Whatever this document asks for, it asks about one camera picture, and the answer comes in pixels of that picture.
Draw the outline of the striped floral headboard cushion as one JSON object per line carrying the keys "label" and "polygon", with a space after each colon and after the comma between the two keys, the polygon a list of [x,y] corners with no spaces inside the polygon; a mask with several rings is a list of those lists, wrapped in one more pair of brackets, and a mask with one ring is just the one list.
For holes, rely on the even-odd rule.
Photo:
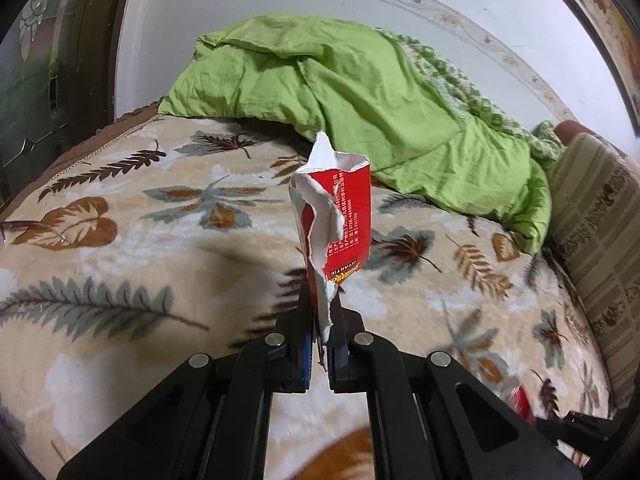
{"label": "striped floral headboard cushion", "polygon": [[550,236],[596,336],[618,408],[639,369],[639,164],[579,122],[554,128]]}

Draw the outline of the framed wall picture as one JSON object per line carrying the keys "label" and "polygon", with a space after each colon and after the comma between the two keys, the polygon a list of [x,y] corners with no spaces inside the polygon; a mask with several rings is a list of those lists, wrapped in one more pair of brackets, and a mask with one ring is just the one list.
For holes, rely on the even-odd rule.
{"label": "framed wall picture", "polygon": [[639,136],[639,26],[620,0],[563,0],[612,73]]}

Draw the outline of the torn red paper box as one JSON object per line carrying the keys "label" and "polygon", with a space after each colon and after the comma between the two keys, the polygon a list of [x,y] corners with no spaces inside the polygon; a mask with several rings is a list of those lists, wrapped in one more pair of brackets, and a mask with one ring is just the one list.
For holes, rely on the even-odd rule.
{"label": "torn red paper box", "polygon": [[363,268],[372,233],[369,159],[335,151],[329,137],[316,134],[306,164],[288,184],[308,273],[318,335],[329,341],[331,302],[338,286]]}

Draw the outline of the red cigarette pack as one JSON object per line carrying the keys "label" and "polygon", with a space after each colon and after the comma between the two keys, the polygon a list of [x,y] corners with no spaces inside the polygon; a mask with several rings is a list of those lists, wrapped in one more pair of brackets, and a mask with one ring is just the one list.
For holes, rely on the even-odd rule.
{"label": "red cigarette pack", "polygon": [[529,426],[536,426],[536,417],[530,405],[526,390],[522,385],[506,386],[506,388],[503,388],[501,391],[501,397]]}

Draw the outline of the green quilt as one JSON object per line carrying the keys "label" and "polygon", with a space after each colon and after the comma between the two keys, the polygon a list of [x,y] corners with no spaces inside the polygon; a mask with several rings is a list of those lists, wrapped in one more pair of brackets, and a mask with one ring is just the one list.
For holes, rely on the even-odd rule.
{"label": "green quilt", "polygon": [[375,179],[508,228],[524,252],[551,222],[551,122],[522,127],[412,37],[321,16],[263,15],[196,40],[160,102],[179,117],[280,122],[369,159]]}

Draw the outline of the wooden glass door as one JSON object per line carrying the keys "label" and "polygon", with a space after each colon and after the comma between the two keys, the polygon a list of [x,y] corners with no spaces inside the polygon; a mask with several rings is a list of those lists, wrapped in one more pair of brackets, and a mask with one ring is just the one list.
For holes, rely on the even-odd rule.
{"label": "wooden glass door", "polygon": [[1,0],[1,201],[115,116],[126,0]]}

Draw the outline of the leaf pattern fleece blanket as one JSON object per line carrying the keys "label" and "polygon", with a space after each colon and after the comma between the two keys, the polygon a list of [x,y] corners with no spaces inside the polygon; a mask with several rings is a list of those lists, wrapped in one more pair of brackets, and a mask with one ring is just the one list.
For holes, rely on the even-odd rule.
{"label": "leaf pattern fleece blanket", "polygon": [[[190,354],[268,334],[305,283],[288,180],[307,142],[269,122],[152,118],[31,192],[1,239],[1,420],[62,466]],[[344,307],[405,352],[452,354],[540,417],[604,417],[610,382],[567,275],[500,224],[372,188]]]}

